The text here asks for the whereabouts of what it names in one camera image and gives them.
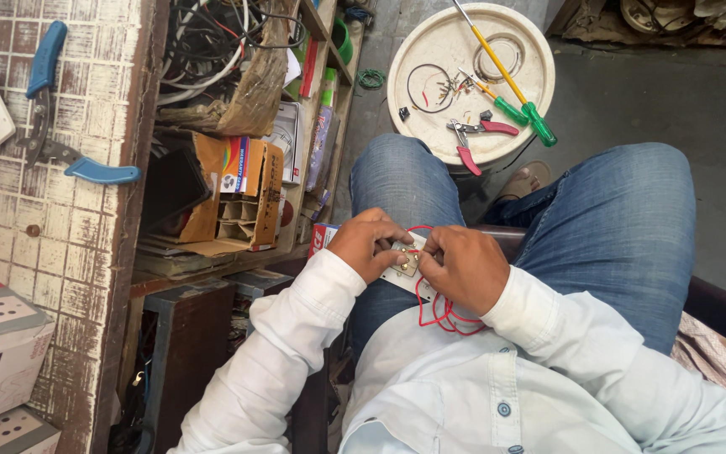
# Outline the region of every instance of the green container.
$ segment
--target green container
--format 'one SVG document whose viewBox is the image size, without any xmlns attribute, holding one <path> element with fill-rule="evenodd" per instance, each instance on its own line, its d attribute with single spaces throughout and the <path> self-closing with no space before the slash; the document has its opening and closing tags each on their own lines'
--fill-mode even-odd
<svg viewBox="0 0 726 454">
<path fill-rule="evenodd" d="M 335 26 L 332 27 L 332 43 L 338 49 L 344 65 L 348 65 L 349 61 L 352 61 L 352 40 L 349 39 L 349 30 L 342 18 L 335 17 Z"/>
</svg>

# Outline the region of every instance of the man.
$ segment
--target man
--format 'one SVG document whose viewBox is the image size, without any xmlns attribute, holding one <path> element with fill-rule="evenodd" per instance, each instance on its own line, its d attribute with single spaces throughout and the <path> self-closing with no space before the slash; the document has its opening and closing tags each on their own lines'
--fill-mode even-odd
<svg viewBox="0 0 726 454">
<path fill-rule="evenodd" d="M 418 139 L 373 140 L 349 186 L 357 215 L 288 290 L 254 303 L 257 330 L 170 452 L 287 452 L 285 415 L 350 313 L 343 453 L 726 452 L 726 391 L 666 356 L 694 261 L 678 150 L 616 147 L 498 201 L 485 222 L 529 229 L 512 266 L 464 227 L 455 184 Z M 403 227 L 418 224 L 436 226 L 419 271 L 489 329 L 420 327 L 416 296 L 378 279 L 405 260 L 382 240 L 410 242 Z"/>
</svg>

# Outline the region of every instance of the wooden shelf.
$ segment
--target wooden shelf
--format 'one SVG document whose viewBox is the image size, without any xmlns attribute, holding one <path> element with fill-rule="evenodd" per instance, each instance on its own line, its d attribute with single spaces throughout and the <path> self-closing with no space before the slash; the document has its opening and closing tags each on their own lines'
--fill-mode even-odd
<svg viewBox="0 0 726 454">
<path fill-rule="evenodd" d="M 322 0 L 316 9 L 312 5 L 311 0 L 301 0 L 297 2 L 295 8 L 302 13 L 302 21 L 310 34 L 318 40 L 318 52 L 316 57 L 316 67 L 314 77 L 318 78 L 316 84 L 316 92 L 310 98 L 301 98 L 299 103 L 304 109 L 304 118 L 306 126 L 303 130 L 302 137 L 302 165 L 307 166 L 310 159 L 310 148 L 312 146 L 313 127 L 316 123 L 316 116 L 320 104 L 320 81 L 324 78 L 324 70 L 327 66 L 339 70 L 341 87 L 338 90 L 337 105 L 335 112 L 340 115 L 341 123 L 338 130 L 338 137 L 335 142 L 335 152 L 332 155 L 330 173 L 328 177 L 327 189 L 331 192 L 324 209 L 318 216 L 319 222 L 328 222 L 331 218 L 332 205 L 335 202 L 335 194 L 338 183 L 338 174 L 340 162 L 344 155 L 344 139 L 346 136 L 346 128 L 348 126 L 348 114 L 352 105 L 352 96 L 354 91 L 354 71 L 358 67 L 360 58 L 360 45 L 363 41 L 363 32 L 365 28 L 363 24 L 352 22 L 347 25 L 349 29 L 349 37 L 352 41 L 353 54 L 348 65 L 344 65 L 340 59 L 338 50 L 331 41 L 331 27 L 334 20 L 335 0 Z M 278 263 L 290 259 L 298 259 L 308 254 L 308 244 L 297 244 L 296 227 L 299 213 L 301 212 L 304 202 L 304 190 L 302 185 L 283 186 L 287 190 L 286 200 L 290 202 L 294 209 L 293 221 L 279 232 L 277 247 L 267 251 L 259 252 L 240 252 L 237 254 L 237 260 L 226 267 L 218 267 L 212 271 L 206 271 L 202 274 L 193 275 L 182 280 L 171 280 L 163 276 L 153 275 L 146 272 L 134 271 L 131 298 L 139 298 L 151 293 L 161 292 L 168 288 L 179 287 L 184 284 L 203 280 L 208 277 L 216 277 L 243 272 L 257 267 L 264 267 L 272 263 Z"/>
</svg>

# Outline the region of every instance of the green screwdriver handle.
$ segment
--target green screwdriver handle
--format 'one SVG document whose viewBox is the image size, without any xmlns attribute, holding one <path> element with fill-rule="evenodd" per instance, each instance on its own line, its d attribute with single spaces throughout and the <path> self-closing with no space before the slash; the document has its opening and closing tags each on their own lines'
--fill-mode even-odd
<svg viewBox="0 0 726 454">
<path fill-rule="evenodd" d="M 495 107 L 500 109 L 504 114 L 506 114 L 509 118 L 513 119 L 514 122 L 519 124 L 520 126 L 525 126 L 526 124 L 529 124 L 528 117 L 526 117 L 521 111 L 518 111 L 517 108 L 515 108 L 511 104 L 507 103 L 506 99 L 503 99 L 500 96 L 495 98 Z"/>
<path fill-rule="evenodd" d="M 542 140 L 542 145 L 551 147 L 557 144 L 557 137 L 553 135 L 545 119 L 539 116 L 537 108 L 534 107 L 534 103 L 529 101 L 523 104 L 523 113 L 531 119 L 531 127 L 537 133 L 539 139 Z"/>
</svg>

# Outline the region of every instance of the green wire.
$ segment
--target green wire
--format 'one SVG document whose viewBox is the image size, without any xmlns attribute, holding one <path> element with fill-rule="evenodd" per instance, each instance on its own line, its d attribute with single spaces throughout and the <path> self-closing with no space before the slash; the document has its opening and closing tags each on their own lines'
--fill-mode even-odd
<svg viewBox="0 0 726 454">
<path fill-rule="evenodd" d="M 358 71 L 355 78 L 358 80 L 358 85 L 360 87 L 363 87 L 366 90 L 377 90 L 386 83 L 386 72 L 381 71 L 380 69 L 366 68 Z"/>
</svg>

